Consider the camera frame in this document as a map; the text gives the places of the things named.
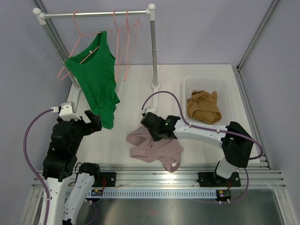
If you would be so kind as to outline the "pink tank top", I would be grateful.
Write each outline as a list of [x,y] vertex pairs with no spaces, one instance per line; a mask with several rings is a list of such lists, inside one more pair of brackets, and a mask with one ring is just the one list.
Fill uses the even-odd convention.
[[127,135],[126,141],[133,145],[130,157],[151,163],[158,160],[170,173],[177,171],[184,149],[176,139],[154,141],[144,126]]

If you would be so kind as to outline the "brown tank top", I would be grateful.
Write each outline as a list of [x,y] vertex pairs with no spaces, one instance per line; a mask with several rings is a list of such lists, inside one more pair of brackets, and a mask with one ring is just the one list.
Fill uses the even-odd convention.
[[205,124],[215,124],[222,119],[222,114],[217,106],[218,94],[205,90],[194,90],[187,100],[187,116]]

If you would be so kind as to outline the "pink hanger of brown top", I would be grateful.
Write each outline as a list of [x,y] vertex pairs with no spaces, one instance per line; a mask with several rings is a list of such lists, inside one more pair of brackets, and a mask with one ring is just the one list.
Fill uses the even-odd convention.
[[126,81],[128,78],[131,60],[134,57],[135,48],[138,41],[139,25],[140,25],[139,19],[137,19],[132,26],[130,25],[129,14],[128,11],[126,11],[127,51],[126,51],[126,60],[125,60],[124,81]]

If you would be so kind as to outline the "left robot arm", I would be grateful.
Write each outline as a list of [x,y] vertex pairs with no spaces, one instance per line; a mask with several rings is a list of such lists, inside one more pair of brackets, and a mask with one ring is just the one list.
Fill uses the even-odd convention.
[[52,129],[42,173],[45,181],[42,212],[45,213],[45,217],[41,218],[40,222],[45,225],[74,225],[88,190],[101,182],[99,165],[82,163],[76,185],[68,200],[65,200],[73,168],[77,162],[76,154],[83,137],[102,129],[100,116],[94,115],[90,110],[84,113],[90,119],[89,123],[82,117],[72,118],[69,121],[59,117]]

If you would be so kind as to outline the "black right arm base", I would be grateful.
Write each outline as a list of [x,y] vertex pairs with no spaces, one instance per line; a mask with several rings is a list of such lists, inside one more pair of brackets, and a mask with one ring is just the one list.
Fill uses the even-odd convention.
[[240,177],[237,172],[232,173],[230,178],[221,178],[214,174],[214,172],[199,172],[198,180],[200,187],[218,188],[218,187],[241,187]]

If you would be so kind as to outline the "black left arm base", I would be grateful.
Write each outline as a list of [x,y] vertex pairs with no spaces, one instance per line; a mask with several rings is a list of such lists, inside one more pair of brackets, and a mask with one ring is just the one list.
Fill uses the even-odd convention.
[[116,185],[116,172],[101,172],[101,180],[100,185],[101,187],[115,187]]

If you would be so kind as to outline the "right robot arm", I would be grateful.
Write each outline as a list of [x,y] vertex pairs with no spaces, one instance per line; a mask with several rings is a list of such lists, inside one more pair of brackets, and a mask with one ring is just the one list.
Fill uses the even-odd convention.
[[143,115],[141,124],[144,125],[154,141],[162,139],[189,139],[208,143],[219,147],[224,154],[214,172],[199,175],[201,187],[240,187],[237,175],[239,168],[246,168],[253,147],[252,137],[237,122],[231,121],[228,126],[217,130],[214,126],[197,128],[188,124],[179,116],[169,115],[166,119],[152,112]]

